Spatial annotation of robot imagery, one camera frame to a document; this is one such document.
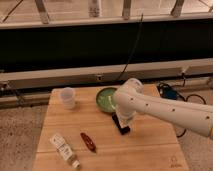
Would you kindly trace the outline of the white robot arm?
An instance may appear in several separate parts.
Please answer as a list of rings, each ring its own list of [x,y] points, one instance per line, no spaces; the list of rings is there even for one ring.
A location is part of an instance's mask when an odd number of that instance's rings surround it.
[[[138,79],[130,78],[113,94],[121,127],[128,126],[138,112],[213,140],[213,106],[149,96],[143,94],[142,89]]]

